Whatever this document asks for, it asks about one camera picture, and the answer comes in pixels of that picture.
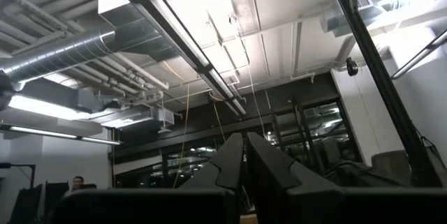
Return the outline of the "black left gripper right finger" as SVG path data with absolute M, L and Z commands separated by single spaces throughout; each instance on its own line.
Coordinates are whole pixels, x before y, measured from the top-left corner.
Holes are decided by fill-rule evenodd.
M 247 134 L 248 173 L 259 217 L 336 217 L 344 195 L 255 133 Z

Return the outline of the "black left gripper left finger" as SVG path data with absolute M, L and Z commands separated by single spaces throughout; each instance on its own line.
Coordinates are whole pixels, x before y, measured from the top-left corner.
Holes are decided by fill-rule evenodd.
M 215 155 L 187 182 L 181 190 L 220 190 L 237 194 L 244 155 L 241 133 L 233 133 Z

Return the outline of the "white ceiling air vent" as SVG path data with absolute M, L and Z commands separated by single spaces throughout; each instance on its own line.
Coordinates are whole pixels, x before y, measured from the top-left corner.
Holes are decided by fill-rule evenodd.
M 169 133 L 171 131 L 169 127 L 175 124 L 175 115 L 165 108 L 157 108 L 154 109 L 154 120 L 159 126 L 159 134 Z

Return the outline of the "grey office chair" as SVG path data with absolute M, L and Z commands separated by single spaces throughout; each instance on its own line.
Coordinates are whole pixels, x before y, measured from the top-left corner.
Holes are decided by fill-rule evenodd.
M 404 150 L 375 154 L 371 160 L 372 168 L 376 173 L 411 185 L 411 166 Z

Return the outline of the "person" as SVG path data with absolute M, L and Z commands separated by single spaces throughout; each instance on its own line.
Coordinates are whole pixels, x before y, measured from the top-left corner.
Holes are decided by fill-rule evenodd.
M 81 176 L 76 176 L 72 181 L 72 188 L 64 193 L 64 197 L 70 195 L 73 192 L 84 190 L 84 189 L 97 189 L 96 184 L 86 184 L 85 180 Z

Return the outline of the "thin strip ceiling light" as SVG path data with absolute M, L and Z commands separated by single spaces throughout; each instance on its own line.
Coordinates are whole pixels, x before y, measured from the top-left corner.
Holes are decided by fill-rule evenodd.
M 78 140 L 83 142 L 92 142 L 97 144 L 107 144 L 107 145 L 120 145 L 120 141 L 115 140 L 105 140 L 105 139 L 99 139 L 95 137 L 85 137 L 81 135 L 71 135 L 66 133 L 58 133 L 54 131 L 48 131 L 48 130 L 41 130 L 41 129 L 35 129 L 35 128 L 27 128 L 23 126 L 13 126 L 8 124 L 0 124 L 0 130 L 4 131 L 11 131 L 15 133 L 27 133 L 32 135 L 42 135 L 47 137 L 59 137 L 63 139 L 69 139 L 69 140 Z

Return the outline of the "wide fluorescent ceiling light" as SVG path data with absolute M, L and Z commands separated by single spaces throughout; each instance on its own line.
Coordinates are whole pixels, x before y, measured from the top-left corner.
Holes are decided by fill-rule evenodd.
M 13 95 L 9 107 L 65 120 L 87 119 L 90 113 L 71 109 L 25 95 Z

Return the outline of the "long black rail light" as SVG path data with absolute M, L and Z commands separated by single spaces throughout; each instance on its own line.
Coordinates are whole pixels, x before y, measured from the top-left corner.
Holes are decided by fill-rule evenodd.
M 191 36 L 166 0 L 129 0 L 136 10 L 202 77 L 208 87 L 238 116 L 247 114 L 212 62 Z

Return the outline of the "black diagonal frame pole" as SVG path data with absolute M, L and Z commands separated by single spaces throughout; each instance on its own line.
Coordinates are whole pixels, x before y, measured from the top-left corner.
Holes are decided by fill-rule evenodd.
M 415 185 L 441 187 L 442 183 L 421 142 L 411 118 L 391 80 L 378 50 L 363 22 L 357 0 L 337 0 L 362 52 L 375 85 L 409 157 Z

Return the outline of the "rectangular metal ventilation duct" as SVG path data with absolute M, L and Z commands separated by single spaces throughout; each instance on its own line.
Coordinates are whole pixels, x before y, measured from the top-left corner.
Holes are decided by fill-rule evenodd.
M 129 0 L 98 0 L 98 14 L 111 28 L 102 35 L 112 52 L 146 54 L 157 62 L 179 56 Z

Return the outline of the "round metal ventilation duct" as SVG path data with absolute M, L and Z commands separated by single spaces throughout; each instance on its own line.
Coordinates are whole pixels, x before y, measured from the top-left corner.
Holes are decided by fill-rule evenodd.
M 29 82 L 105 57 L 114 41 L 114 31 L 88 31 L 18 54 L 0 64 L 0 71 L 12 82 Z

